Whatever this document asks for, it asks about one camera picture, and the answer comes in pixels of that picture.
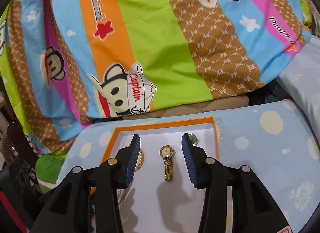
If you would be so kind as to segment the colourful monkey cartoon blanket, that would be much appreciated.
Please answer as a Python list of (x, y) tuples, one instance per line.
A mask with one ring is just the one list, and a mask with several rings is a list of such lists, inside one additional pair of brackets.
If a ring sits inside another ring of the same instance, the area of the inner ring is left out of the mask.
[(45, 155), (96, 119), (259, 89), (310, 37), (299, 0), (9, 0), (1, 77)]

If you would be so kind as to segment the dark chair back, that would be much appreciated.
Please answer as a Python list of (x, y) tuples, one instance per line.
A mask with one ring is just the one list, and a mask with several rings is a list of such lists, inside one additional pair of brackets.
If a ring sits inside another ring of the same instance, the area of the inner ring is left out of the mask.
[(39, 157), (31, 148), (27, 137), (20, 126), (15, 122), (11, 122), (7, 129), (7, 135), (10, 143), (18, 152), (18, 156), (21, 156), (30, 165), (30, 167), (35, 168)]

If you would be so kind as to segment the green cushion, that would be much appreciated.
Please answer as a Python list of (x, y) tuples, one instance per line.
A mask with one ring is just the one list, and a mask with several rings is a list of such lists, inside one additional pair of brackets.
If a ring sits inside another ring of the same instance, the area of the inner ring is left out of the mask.
[(38, 158), (35, 165), (35, 172), (37, 182), (43, 193), (49, 192), (60, 183), (58, 176), (66, 156), (66, 153), (57, 151), (42, 155)]

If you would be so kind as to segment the silver wristwatch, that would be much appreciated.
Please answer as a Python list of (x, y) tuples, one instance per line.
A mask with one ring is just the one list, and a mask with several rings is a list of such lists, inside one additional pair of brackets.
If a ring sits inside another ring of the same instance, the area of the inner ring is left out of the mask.
[(199, 139), (197, 138), (197, 136), (194, 133), (190, 133), (188, 135), (192, 145), (197, 147), (197, 144), (199, 143)]

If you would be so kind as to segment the gold twisted bangle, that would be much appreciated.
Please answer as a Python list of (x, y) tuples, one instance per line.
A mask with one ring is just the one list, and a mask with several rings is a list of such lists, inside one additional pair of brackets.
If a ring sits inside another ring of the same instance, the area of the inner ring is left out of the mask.
[(141, 149), (141, 150), (139, 151), (139, 156), (138, 156), (138, 159), (137, 159), (135, 171), (138, 171), (139, 169), (142, 168), (143, 163), (144, 163), (144, 159), (145, 159), (145, 155), (144, 155), (143, 150)]

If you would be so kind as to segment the pale blue pillow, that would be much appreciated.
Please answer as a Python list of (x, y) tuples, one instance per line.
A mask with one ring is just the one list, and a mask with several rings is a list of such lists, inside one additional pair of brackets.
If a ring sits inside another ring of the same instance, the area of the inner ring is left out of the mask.
[(319, 139), (319, 38), (310, 38), (282, 70), (279, 82), (304, 113), (315, 137)]

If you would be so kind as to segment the gold wristwatch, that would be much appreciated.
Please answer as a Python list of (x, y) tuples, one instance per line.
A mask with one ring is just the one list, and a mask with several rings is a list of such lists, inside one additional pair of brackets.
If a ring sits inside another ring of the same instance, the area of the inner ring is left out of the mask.
[(172, 182), (174, 180), (173, 173), (173, 157), (175, 155), (175, 150), (170, 145), (163, 146), (159, 155), (164, 161), (164, 177), (166, 182)]

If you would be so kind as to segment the orange jewelry box tray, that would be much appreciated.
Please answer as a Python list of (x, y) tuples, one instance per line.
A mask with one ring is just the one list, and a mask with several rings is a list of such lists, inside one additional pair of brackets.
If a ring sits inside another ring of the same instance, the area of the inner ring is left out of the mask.
[(182, 136), (218, 158), (213, 117), (139, 124), (114, 129), (103, 160), (115, 157), (133, 136), (140, 137), (140, 154), (133, 181), (118, 191), (124, 232), (197, 232), (204, 190), (190, 182), (182, 152)]

